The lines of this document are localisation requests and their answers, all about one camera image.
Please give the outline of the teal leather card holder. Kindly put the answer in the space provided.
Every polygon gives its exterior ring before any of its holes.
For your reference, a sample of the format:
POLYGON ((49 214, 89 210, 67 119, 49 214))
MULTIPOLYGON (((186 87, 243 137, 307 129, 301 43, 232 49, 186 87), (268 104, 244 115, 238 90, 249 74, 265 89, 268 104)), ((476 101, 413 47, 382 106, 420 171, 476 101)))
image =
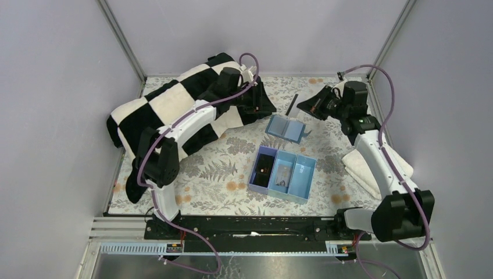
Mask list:
POLYGON ((308 131, 306 124, 300 121, 290 120, 284 116, 272 115, 265 129, 265 133, 299 144, 302 138, 306 138, 311 134, 311 131, 308 131))

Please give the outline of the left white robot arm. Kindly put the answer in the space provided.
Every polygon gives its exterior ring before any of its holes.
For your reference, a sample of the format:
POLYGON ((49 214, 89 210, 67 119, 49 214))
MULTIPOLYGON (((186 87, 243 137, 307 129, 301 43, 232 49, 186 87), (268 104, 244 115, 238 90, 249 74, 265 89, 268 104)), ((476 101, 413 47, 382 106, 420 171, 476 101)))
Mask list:
POLYGON ((157 129, 147 128, 140 139, 135 159, 137 184, 150 190, 154 215, 173 228, 180 213, 174 200, 174 181, 180 170, 179 151, 183 146, 200 150, 205 144, 205 129, 232 107, 247 113, 265 115, 275 111, 264 109, 265 91, 257 73, 249 69, 225 67, 218 78, 198 95, 198 99, 171 124, 157 129))

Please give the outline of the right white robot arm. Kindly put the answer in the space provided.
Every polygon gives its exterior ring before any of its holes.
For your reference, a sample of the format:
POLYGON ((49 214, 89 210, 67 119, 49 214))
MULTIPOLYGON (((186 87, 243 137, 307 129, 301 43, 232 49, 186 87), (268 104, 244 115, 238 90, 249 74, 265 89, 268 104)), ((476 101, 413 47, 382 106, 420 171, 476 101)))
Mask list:
POLYGON ((360 81, 342 81, 323 87, 315 96, 297 104, 308 115, 336 119, 341 131, 362 155, 381 194, 374 210, 340 209, 334 217, 342 233, 372 233, 381 242, 402 243, 409 238, 430 240, 429 222, 435 199, 431 191, 422 191, 407 176, 385 141, 383 127, 368 113, 367 85, 360 81))

